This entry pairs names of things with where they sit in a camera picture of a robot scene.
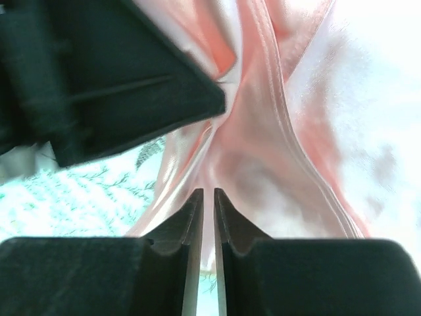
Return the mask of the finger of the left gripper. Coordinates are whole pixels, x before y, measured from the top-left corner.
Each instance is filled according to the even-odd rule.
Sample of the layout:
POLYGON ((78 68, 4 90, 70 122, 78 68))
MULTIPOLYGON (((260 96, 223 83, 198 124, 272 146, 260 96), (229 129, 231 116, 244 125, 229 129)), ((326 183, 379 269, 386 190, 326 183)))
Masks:
POLYGON ((1 152, 68 167, 221 115, 225 96, 131 1, 1 2, 1 152))

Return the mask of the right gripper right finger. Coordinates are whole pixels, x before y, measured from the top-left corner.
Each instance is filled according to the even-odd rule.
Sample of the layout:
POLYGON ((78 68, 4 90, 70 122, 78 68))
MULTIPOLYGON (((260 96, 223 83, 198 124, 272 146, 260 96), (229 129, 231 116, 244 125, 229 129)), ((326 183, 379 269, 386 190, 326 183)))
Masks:
POLYGON ((419 315, 420 276, 391 240, 274 239, 214 191, 221 315, 419 315))

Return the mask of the salmon pink satin napkin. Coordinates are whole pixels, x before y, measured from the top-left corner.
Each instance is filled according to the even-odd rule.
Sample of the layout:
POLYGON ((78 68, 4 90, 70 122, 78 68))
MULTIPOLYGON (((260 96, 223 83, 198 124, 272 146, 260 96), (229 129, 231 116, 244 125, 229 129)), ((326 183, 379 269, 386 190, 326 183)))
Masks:
POLYGON ((274 237, 387 238, 420 262, 419 1, 138 1, 226 93, 166 137, 141 236, 195 188, 274 237))

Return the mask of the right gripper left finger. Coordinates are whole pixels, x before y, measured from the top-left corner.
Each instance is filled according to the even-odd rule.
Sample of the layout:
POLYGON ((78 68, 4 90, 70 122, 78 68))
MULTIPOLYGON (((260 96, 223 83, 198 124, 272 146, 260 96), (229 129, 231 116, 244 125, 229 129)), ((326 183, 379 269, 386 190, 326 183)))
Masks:
POLYGON ((140 238, 11 238, 2 315, 194 315, 203 191, 140 238))

